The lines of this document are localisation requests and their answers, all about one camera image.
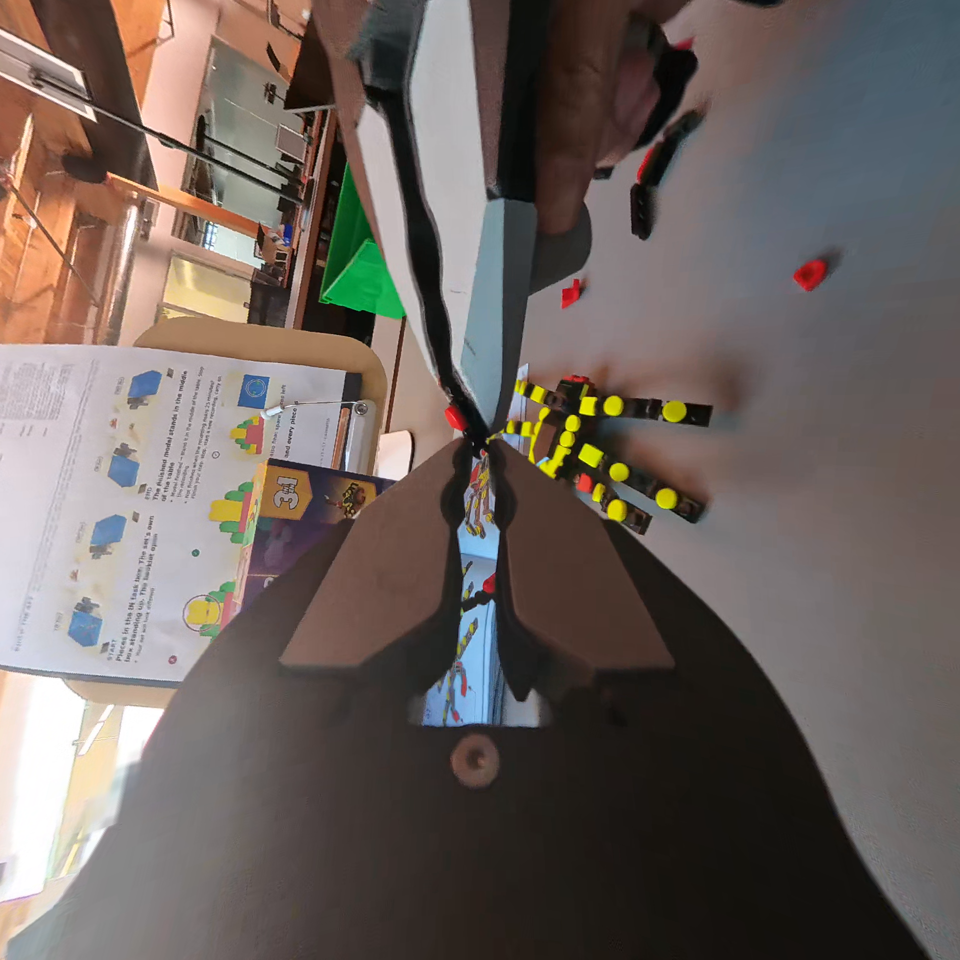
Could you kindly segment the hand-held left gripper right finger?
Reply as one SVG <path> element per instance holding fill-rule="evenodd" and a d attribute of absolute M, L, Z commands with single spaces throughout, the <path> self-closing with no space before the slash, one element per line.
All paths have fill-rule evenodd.
<path fill-rule="evenodd" d="M 599 514 L 504 442 L 490 445 L 490 478 L 499 663 L 513 697 L 559 702 L 603 679 L 673 671 Z"/>

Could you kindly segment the black yellow lego spider model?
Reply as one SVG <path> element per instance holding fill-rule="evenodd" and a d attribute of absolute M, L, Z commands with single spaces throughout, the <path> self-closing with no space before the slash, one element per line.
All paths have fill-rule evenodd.
<path fill-rule="evenodd" d="M 599 444 L 598 431 L 610 421 L 707 429 L 713 415 L 710 405 L 605 394 L 585 376 L 560 380 L 552 390 L 519 378 L 513 392 L 536 405 L 538 415 L 534 422 L 509 421 L 502 438 L 527 438 L 529 462 L 546 477 L 590 497 L 606 519 L 635 535 L 647 534 L 653 517 L 623 498 L 619 489 L 629 488 L 690 525 L 701 522 L 706 512 L 702 500 L 607 453 Z"/>

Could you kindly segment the lego instruction booklet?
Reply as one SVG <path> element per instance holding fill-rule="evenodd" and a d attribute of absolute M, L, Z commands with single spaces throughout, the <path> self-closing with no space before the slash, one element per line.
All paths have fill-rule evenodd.
<path fill-rule="evenodd" d="M 479 590 L 497 570 L 499 530 L 488 456 L 472 463 L 464 493 L 464 520 L 458 529 L 461 599 L 473 583 Z M 495 601 L 459 614 L 450 668 L 424 696 L 419 720 L 425 727 L 535 727 L 536 704 L 518 702 L 501 668 Z"/>

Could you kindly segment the metal clipboard clip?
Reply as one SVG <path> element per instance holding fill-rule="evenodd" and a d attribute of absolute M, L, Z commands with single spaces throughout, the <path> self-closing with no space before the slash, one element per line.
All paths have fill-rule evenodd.
<path fill-rule="evenodd" d="M 371 400 L 285 401 L 263 413 L 270 458 L 367 474 L 376 457 Z"/>

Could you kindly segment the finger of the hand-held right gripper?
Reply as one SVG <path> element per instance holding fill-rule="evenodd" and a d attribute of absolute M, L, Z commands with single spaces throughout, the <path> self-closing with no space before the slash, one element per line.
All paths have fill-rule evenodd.
<path fill-rule="evenodd" d="M 455 404 L 507 418 L 536 240 L 542 2 L 425 2 L 411 55 L 416 178 L 439 257 Z"/>
<path fill-rule="evenodd" d="M 409 79 L 424 2 L 315 1 L 346 159 L 427 372 L 466 423 L 472 402 L 453 369 L 440 304 L 440 250 L 416 160 Z"/>

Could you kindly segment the printed task instruction sheet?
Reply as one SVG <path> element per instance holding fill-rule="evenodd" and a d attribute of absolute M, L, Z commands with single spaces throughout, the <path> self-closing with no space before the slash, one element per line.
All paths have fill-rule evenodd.
<path fill-rule="evenodd" d="M 360 375 L 3 344 L 1 664 L 171 688 L 234 617 L 270 458 L 333 465 Z"/>

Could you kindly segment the wooden clipboard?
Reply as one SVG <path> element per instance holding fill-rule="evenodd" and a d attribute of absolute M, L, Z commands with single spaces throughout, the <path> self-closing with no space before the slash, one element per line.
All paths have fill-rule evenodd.
<path fill-rule="evenodd" d="M 361 377 L 361 394 L 377 407 L 375 432 L 383 430 L 387 377 L 378 356 L 342 335 L 270 328 L 219 319 L 161 320 L 134 340 L 136 348 L 226 357 L 246 361 L 339 369 Z M 176 687 L 130 681 L 64 680 L 77 696 L 96 704 L 165 709 Z"/>

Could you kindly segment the green plastic bin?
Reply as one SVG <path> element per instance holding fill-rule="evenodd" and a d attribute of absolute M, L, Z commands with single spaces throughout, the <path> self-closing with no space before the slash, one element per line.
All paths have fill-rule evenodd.
<path fill-rule="evenodd" d="M 394 320 L 406 317 L 357 192 L 350 165 L 344 168 L 320 285 L 320 303 Z"/>

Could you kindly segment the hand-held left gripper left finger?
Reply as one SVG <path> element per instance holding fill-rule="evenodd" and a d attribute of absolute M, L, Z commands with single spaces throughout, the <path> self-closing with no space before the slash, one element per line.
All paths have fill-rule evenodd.
<path fill-rule="evenodd" d="M 450 441 L 378 496 L 323 575 L 280 662 L 290 671 L 447 671 L 461 630 L 459 528 L 472 447 Z"/>

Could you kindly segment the person's right hand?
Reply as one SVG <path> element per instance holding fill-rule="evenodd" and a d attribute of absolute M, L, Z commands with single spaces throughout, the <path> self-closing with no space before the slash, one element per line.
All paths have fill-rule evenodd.
<path fill-rule="evenodd" d="M 551 13 L 538 81 L 536 210 L 541 233 L 570 231 L 594 170 L 634 150 L 659 100 L 634 21 L 663 25 L 685 1 L 563 1 Z"/>

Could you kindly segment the black red curved lego piece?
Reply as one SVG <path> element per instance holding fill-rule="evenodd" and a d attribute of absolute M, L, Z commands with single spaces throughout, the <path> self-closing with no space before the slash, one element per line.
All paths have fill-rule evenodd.
<path fill-rule="evenodd" d="M 704 109 L 694 109 L 670 124 L 661 138 L 650 148 L 638 170 L 635 184 L 645 189 L 659 185 L 682 141 L 703 124 Z"/>

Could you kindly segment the purple lego set box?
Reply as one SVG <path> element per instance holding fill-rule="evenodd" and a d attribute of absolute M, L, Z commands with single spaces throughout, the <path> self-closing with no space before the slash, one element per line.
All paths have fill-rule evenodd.
<path fill-rule="evenodd" d="M 353 520 L 391 486 L 393 480 L 378 476 L 270 460 L 255 536 L 235 580 L 234 613 L 248 608 L 338 522 Z"/>

